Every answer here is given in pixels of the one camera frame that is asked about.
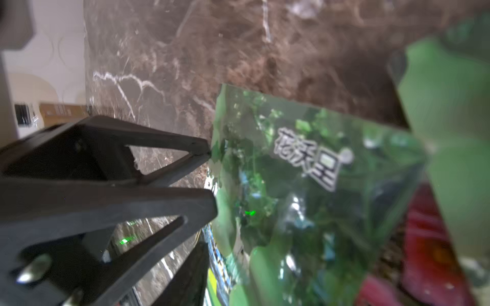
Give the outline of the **flower seed packet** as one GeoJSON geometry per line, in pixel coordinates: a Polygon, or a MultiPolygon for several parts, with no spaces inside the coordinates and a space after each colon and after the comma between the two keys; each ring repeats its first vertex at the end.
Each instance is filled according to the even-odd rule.
{"type": "Polygon", "coordinates": [[[354,303],[489,305],[489,234],[450,224],[420,185],[354,303]]]}

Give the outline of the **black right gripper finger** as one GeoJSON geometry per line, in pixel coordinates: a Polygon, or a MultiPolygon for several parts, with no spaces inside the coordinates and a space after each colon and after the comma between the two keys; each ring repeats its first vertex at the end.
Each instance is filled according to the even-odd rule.
{"type": "Polygon", "coordinates": [[[1,304],[116,305],[218,213],[207,140],[107,116],[1,148],[1,304]]]}

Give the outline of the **green seed packet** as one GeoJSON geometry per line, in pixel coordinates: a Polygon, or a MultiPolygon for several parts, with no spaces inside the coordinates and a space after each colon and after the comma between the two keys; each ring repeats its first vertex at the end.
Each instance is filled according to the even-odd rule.
{"type": "Polygon", "coordinates": [[[409,125],[460,262],[489,268],[489,12],[390,58],[409,125]]]}
{"type": "Polygon", "coordinates": [[[228,84],[211,152],[228,305],[353,305],[427,160],[407,131],[228,84]]]}

